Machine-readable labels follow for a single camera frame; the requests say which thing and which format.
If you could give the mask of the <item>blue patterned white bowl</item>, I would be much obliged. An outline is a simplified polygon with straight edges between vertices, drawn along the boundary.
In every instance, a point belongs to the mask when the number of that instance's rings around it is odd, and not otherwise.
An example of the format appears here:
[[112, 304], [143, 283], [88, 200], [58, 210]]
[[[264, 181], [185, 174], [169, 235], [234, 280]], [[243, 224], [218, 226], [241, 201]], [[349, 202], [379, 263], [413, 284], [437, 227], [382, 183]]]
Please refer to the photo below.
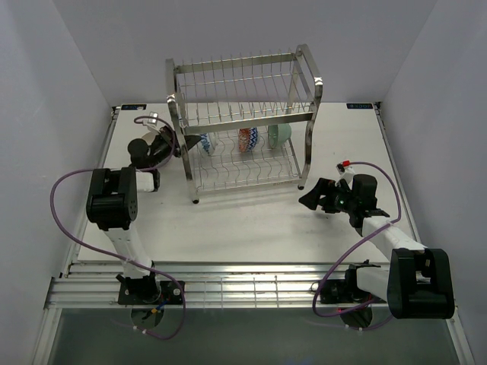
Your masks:
[[203, 156], [212, 156], [218, 146], [218, 139], [214, 132], [203, 133], [200, 135], [198, 144], [199, 152]]

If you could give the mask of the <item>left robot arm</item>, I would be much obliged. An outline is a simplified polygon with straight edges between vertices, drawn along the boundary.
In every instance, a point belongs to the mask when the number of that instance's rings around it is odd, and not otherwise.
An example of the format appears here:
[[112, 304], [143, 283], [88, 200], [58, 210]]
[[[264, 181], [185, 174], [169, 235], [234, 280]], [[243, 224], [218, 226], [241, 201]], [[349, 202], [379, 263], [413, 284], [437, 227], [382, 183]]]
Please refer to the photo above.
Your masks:
[[127, 167], [100, 168], [91, 175], [86, 204], [88, 220], [113, 244], [115, 257], [123, 265], [118, 280], [126, 293], [142, 303], [159, 301], [161, 285], [135, 226], [138, 194], [159, 190], [160, 165], [175, 157], [178, 147], [175, 132], [165, 126], [129, 142]]

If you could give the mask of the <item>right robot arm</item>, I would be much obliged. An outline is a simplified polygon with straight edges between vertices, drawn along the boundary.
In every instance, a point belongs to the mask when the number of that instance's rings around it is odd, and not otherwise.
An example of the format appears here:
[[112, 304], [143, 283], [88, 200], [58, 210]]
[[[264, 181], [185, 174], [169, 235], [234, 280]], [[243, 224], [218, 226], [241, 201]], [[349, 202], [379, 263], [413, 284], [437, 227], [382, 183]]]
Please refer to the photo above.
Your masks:
[[357, 174], [350, 181], [321, 178], [299, 202], [310, 210], [345, 213], [359, 236], [389, 261], [388, 267], [368, 261], [351, 264], [342, 281], [318, 287], [320, 300], [387, 303], [397, 319], [449, 319], [455, 312], [450, 261], [443, 249], [429, 249], [395, 227], [377, 206], [377, 180]]

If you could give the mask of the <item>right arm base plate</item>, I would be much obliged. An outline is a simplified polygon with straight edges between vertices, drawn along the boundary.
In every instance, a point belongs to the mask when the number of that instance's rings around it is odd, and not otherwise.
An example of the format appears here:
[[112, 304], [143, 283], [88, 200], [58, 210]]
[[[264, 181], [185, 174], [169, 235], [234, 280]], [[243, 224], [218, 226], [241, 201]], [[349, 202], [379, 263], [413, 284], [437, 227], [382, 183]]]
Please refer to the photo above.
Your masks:
[[[380, 297], [369, 293], [358, 287], [358, 270], [363, 268], [373, 268], [381, 270], [379, 265], [374, 265], [365, 260], [360, 264], [350, 264], [345, 270], [345, 277], [342, 279], [327, 278], [324, 284], [317, 281], [317, 288], [314, 290], [317, 298], [313, 305], [313, 312], [320, 318], [339, 317], [344, 325], [356, 331], [367, 331], [379, 328], [380, 325], [372, 325], [373, 311], [372, 303], [384, 303]], [[321, 304], [351, 304], [356, 306], [344, 308], [338, 306], [333, 312], [320, 313], [316, 307]]]

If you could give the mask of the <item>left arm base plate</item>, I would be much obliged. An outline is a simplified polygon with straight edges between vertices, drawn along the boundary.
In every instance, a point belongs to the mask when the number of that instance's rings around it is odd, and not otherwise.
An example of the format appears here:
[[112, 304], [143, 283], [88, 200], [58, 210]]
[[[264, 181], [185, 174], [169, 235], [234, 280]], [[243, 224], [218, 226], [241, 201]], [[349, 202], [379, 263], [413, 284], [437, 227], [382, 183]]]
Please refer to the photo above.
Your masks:
[[156, 281], [153, 278], [129, 279], [122, 281], [119, 288], [117, 303], [127, 306], [180, 305], [183, 303], [182, 290], [184, 281]]

